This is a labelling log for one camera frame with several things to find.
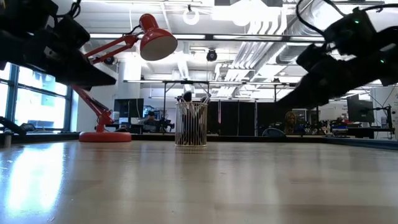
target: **glass window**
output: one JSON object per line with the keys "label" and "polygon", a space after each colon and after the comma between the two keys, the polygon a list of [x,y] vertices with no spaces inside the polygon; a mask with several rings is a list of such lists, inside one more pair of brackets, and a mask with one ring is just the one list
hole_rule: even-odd
{"label": "glass window", "polygon": [[0,70],[0,78],[5,80],[10,79],[10,63],[7,63],[4,70]]}
{"label": "glass window", "polygon": [[15,123],[32,123],[36,128],[63,128],[65,99],[18,89]]}
{"label": "glass window", "polygon": [[0,116],[6,115],[7,95],[8,86],[6,84],[0,83]]}
{"label": "glass window", "polygon": [[67,94],[67,86],[55,82],[55,78],[53,76],[33,72],[24,67],[19,67],[18,82],[27,86],[58,93],[63,96]]}

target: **computer monitor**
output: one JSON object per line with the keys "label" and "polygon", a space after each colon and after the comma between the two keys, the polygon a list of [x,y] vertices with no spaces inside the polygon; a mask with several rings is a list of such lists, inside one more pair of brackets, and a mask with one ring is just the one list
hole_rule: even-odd
{"label": "computer monitor", "polygon": [[119,112],[120,118],[142,118],[144,99],[117,99],[113,110]]}
{"label": "computer monitor", "polygon": [[348,119],[351,122],[374,122],[373,102],[348,98],[347,107]]}

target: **lamp shade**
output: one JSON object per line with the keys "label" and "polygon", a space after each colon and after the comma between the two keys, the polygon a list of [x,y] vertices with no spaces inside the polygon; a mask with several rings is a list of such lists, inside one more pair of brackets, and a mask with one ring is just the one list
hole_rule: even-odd
{"label": "lamp shade", "polygon": [[144,36],[141,39],[141,57],[147,61],[166,58],[177,48],[176,38],[168,31],[159,28],[155,18],[144,14],[139,19]]}

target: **fluorescent light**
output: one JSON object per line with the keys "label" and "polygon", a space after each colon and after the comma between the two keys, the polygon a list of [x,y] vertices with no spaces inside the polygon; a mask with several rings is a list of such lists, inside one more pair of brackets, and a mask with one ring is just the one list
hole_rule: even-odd
{"label": "fluorescent light", "polygon": [[348,97],[355,96],[355,95],[357,95],[357,93],[353,93],[353,94],[350,94],[350,95],[342,96],[340,98],[341,99],[347,99]]}
{"label": "fluorescent light", "polygon": [[253,40],[253,41],[281,41],[282,37],[273,37],[273,36],[260,36],[260,35],[214,35],[213,38],[215,40]]}
{"label": "fluorescent light", "polygon": [[333,101],[347,101],[347,100],[339,100],[339,99],[329,100],[329,102],[333,102]]}
{"label": "fluorescent light", "polygon": [[282,83],[274,83],[274,82],[247,82],[246,84],[247,85],[282,85]]}
{"label": "fluorescent light", "polygon": [[161,80],[125,80],[129,83],[163,83]]}
{"label": "fluorescent light", "polygon": [[323,37],[317,36],[284,36],[284,35],[214,35],[215,40],[241,40],[241,41],[266,41],[266,42],[303,42],[323,43]]}
{"label": "fluorescent light", "polygon": [[185,3],[189,3],[191,5],[195,6],[201,6],[202,3],[198,1],[184,1],[184,0],[178,0],[178,1],[156,1],[156,0],[151,0],[151,1],[137,1],[137,0],[82,0],[82,2],[95,2],[95,3],[116,3],[116,4],[173,4],[173,5],[182,5]]}
{"label": "fluorescent light", "polygon": [[236,96],[235,98],[210,97],[211,100],[274,100],[273,98],[248,98]]}
{"label": "fluorescent light", "polygon": [[[308,45],[310,45],[311,43],[301,43],[301,42],[299,42],[299,43],[295,43],[295,42],[288,42],[288,43],[286,43],[286,45],[288,45],[288,46],[308,46]],[[322,44],[315,44],[315,46],[317,46],[317,47],[321,47],[322,46]]]}
{"label": "fluorescent light", "polygon": [[94,39],[117,39],[122,37],[122,34],[90,34]]}
{"label": "fluorescent light", "polygon": [[[164,99],[164,96],[149,96],[149,99]],[[166,96],[166,99],[176,99],[176,97],[168,97]]]}
{"label": "fluorescent light", "polygon": [[366,85],[363,85],[363,86],[368,86],[368,87],[383,87],[382,84],[366,84]]}
{"label": "fluorescent light", "polygon": [[241,85],[244,82],[209,82],[209,84]]}
{"label": "fluorescent light", "polygon": [[190,40],[204,40],[205,35],[197,34],[175,34],[173,35],[177,39],[190,39]]}

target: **security camera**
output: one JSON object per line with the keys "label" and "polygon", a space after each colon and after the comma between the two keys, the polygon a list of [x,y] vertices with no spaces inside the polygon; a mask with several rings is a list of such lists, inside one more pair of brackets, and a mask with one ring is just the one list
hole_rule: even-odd
{"label": "security camera", "polygon": [[216,50],[210,49],[209,52],[207,53],[206,59],[208,62],[214,62],[215,60],[217,60]]}
{"label": "security camera", "polygon": [[106,64],[106,65],[114,65],[116,62],[118,62],[117,60],[116,60],[116,58],[115,57],[108,57],[107,59],[105,59],[105,61],[104,61],[104,63]]}

